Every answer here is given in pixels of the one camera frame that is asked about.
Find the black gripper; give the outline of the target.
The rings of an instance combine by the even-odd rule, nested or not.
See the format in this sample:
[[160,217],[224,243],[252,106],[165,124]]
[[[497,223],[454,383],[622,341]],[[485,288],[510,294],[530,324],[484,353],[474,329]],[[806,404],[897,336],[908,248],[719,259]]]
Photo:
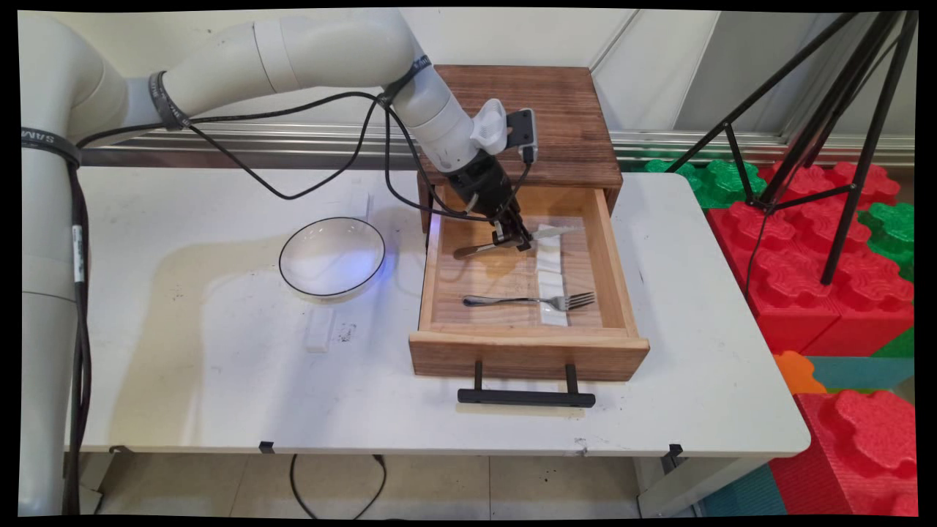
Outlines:
[[447,173],[449,187],[464,201],[466,209],[447,208],[454,217],[489,221],[494,226],[492,243],[495,246],[515,247],[524,253],[531,247],[530,233],[520,214],[516,195],[524,177],[512,183],[501,163],[485,152],[476,154],[464,167]]

